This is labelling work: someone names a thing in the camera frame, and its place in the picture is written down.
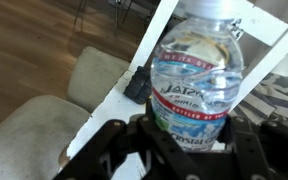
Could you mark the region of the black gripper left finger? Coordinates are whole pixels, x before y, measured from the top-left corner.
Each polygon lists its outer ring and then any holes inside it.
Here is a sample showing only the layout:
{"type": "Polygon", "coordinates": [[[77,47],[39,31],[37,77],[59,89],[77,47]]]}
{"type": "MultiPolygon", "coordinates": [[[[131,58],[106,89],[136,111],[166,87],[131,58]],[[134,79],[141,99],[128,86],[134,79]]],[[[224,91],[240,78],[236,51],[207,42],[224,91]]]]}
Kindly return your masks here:
{"type": "Polygon", "coordinates": [[[150,133],[156,132],[158,130],[158,126],[155,123],[155,115],[153,112],[150,98],[147,99],[145,108],[146,108],[144,118],[145,129],[150,133]]]}

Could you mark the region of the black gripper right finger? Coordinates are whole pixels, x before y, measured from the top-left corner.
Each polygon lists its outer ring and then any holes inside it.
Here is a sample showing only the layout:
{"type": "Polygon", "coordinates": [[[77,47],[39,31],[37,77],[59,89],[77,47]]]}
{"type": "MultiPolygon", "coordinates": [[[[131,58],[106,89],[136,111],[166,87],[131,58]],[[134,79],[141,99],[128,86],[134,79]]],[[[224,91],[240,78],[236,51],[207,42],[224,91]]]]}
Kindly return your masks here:
{"type": "Polygon", "coordinates": [[[225,119],[225,125],[221,132],[222,142],[225,144],[226,150],[233,150],[236,144],[236,132],[244,130],[246,126],[246,120],[242,117],[227,116],[225,119]]]}

